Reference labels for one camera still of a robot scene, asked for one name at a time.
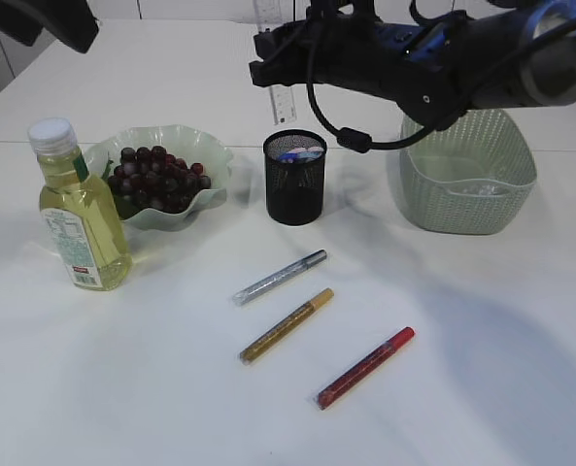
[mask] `green bowl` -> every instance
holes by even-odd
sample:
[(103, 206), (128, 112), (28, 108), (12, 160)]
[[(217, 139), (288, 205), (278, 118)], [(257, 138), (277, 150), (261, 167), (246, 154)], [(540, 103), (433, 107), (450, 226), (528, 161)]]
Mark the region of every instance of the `green bowl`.
[[(228, 163), (233, 158), (231, 150), (217, 138), (197, 129), (181, 125), (130, 128), (121, 131), (112, 138), (92, 146), (85, 152), (87, 166), (92, 173), (102, 176), (108, 169), (109, 174), (119, 165), (121, 149), (141, 146), (164, 146), (169, 153), (181, 157), (187, 163), (199, 162), (205, 167), (206, 174), (212, 180), (211, 189), (203, 189), (192, 199), (188, 208), (179, 214), (166, 214), (156, 209), (144, 209), (138, 214), (123, 220), (124, 223), (142, 230), (169, 230), (177, 227), (192, 212), (203, 209), (220, 192), (224, 192), (229, 182)], [(119, 214), (122, 212), (118, 203)]]

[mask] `black mesh pen holder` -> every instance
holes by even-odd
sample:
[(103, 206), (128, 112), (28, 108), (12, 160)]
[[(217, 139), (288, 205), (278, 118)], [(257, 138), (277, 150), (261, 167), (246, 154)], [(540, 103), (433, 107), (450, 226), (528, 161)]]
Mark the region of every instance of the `black mesh pen holder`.
[[(280, 160), (303, 148), (321, 148), (322, 154), (291, 163)], [(289, 129), (266, 139), (263, 149), (268, 214), (285, 225), (304, 225), (318, 218), (324, 198), (324, 139), (310, 131)]]

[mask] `silver glitter pen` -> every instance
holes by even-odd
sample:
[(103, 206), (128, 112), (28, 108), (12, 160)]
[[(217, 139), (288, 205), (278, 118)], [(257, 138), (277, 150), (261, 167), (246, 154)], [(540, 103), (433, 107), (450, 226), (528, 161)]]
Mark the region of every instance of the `silver glitter pen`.
[(270, 291), (276, 286), (279, 286), (281, 283), (287, 282), (288, 280), (293, 279), (297, 275), (302, 274), (306, 270), (311, 269), (314, 265), (320, 264), (325, 259), (326, 259), (325, 250), (319, 250), (318, 252), (314, 252), (313, 254), (308, 255), (307, 257), (297, 260), (293, 264), (289, 264), (288, 267), (281, 269), (279, 272), (275, 272), (274, 274), (266, 277), (265, 279), (262, 279), (259, 282), (252, 284), (251, 286), (243, 289), (242, 291), (238, 291), (236, 294), (233, 295), (231, 299), (237, 306), (243, 306), (248, 302), (253, 301), (256, 297), (261, 296), (262, 294)]

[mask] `bottle label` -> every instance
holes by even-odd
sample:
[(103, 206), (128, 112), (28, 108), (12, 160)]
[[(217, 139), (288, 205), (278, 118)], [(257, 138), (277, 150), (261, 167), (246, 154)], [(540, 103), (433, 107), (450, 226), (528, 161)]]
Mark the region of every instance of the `bottle label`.
[(89, 176), (89, 170), (86, 168), (85, 158), (82, 155), (79, 155), (72, 164), (74, 165), (74, 170), (76, 170), (79, 182), (82, 183)]
[(72, 282), (101, 288), (102, 281), (91, 253), (83, 220), (61, 209), (43, 209), (42, 216)]

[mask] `green plastic basket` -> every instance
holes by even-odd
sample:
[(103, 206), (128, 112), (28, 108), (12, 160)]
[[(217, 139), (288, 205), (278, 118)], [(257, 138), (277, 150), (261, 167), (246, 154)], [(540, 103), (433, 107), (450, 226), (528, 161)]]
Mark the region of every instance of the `green plastic basket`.
[[(421, 127), (407, 116), (405, 138)], [(400, 152), (409, 220), (426, 230), (490, 235), (515, 217), (535, 185), (531, 151), (500, 110), (470, 111)]]

